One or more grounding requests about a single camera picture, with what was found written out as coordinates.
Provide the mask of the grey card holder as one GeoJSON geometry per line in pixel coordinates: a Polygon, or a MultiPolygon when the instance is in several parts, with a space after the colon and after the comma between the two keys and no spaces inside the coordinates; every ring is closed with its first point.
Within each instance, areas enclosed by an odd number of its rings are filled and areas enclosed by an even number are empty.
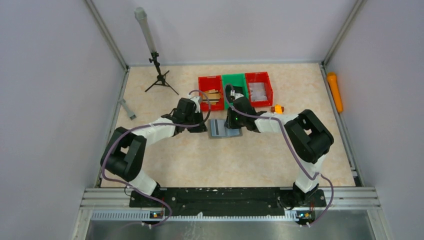
{"type": "Polygon", "coordinates": [[[208,120],[208,136],[210,139],[226,139],[242,137],[241,129],[230,129],[225,126],[224,119],[209,119],[208,120]]]}

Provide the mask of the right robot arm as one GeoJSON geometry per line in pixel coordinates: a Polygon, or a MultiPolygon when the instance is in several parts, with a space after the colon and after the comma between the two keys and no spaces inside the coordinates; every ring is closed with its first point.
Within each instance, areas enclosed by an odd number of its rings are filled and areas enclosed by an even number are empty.
{"type": "Polygon", "coordinates": [[[256,111],[240,93],[230,99],[232,105],[227,110],[227,128],[283,135],[299,166],[299,173],[291,193],[280,202],[291,208],[307,205],[318,189],[322,164],[334,143],[333,135],[310,109],[299,114],[277,114],[256,111]]]}

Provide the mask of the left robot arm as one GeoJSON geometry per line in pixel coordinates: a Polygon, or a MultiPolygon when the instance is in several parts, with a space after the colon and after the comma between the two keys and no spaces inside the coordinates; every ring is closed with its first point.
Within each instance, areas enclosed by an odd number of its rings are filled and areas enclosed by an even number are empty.
{"type": "Polygon", "coordinates": [[[170,113],[151,123],[134,129],[116,128],[100,160],[101,171],[108,171],[151,196],[160,185],[142,169],[146,148],[185,130],[190,133],[206,132],[201,102],[200,96],[181,98],[170,113]]]}

